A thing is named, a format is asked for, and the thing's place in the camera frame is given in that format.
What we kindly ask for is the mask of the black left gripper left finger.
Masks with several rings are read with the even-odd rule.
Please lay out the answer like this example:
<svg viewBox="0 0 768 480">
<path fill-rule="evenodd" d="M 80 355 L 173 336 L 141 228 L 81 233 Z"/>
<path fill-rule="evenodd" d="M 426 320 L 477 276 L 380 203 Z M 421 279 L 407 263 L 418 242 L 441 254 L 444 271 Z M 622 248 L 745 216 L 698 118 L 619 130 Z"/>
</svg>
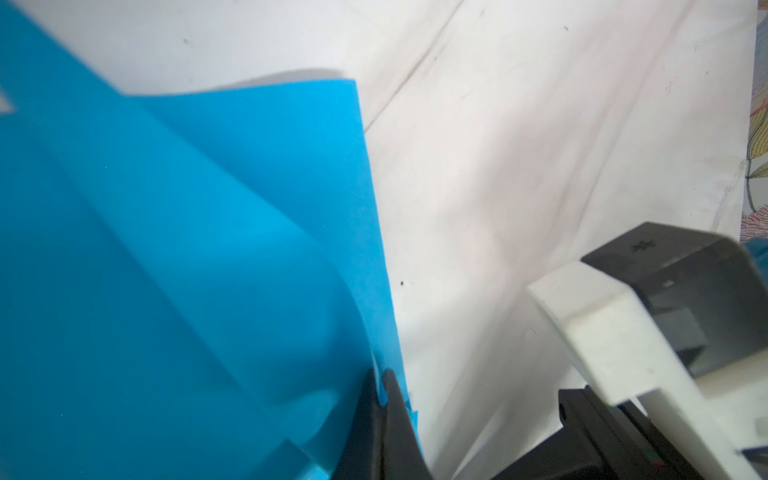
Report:
<svg viewBox="0 0 768 480">
<path fill-rule="evenodd" d="M 366 374 L 354 418 L 332 480 L 378 480 L 382 477 L 382 409 L 376 375 Z"/>
</svg>

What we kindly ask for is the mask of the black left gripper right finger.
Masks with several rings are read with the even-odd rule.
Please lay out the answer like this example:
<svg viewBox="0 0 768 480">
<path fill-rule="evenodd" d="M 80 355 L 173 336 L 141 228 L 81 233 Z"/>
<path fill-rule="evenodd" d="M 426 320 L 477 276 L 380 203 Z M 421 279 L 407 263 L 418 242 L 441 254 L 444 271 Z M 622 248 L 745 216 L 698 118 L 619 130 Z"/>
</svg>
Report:
<svg viewBox="0 0 768 480">
<path fill-rule="evenodd" d="M 382 479 L 432 480 L 411 424 L 395 373 L 382 375 L 387 403 L 383 407 Z"/>
</svg>

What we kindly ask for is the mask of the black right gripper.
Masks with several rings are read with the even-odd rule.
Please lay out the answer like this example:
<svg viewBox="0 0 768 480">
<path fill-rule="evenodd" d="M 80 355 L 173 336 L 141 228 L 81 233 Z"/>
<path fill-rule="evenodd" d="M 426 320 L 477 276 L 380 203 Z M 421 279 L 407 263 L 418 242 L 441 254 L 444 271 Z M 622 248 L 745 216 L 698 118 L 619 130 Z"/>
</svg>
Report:
<svg viewBox="0 0 768 480">
<path fill-rule="evenodd" d="M 590 388 L 558 392 L 561 428 L 498 479 L 700 479 L 648 417 L 626 401 L 605 404 Z"/>
</svg>

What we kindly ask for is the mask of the blue square paper sheet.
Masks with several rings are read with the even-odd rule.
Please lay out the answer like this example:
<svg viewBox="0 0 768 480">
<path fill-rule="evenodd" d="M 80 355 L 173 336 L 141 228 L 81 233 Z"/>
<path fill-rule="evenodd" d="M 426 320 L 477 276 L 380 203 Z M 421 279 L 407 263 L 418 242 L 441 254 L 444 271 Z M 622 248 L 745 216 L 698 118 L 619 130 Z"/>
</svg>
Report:
<svg viewBox="0 0 768 480">
<path fill-rule="evenodd" d="M 358 89 L 126 96 L 1 5 L 1 475 L 363 479 L 404 388 Z"/>
</svg>

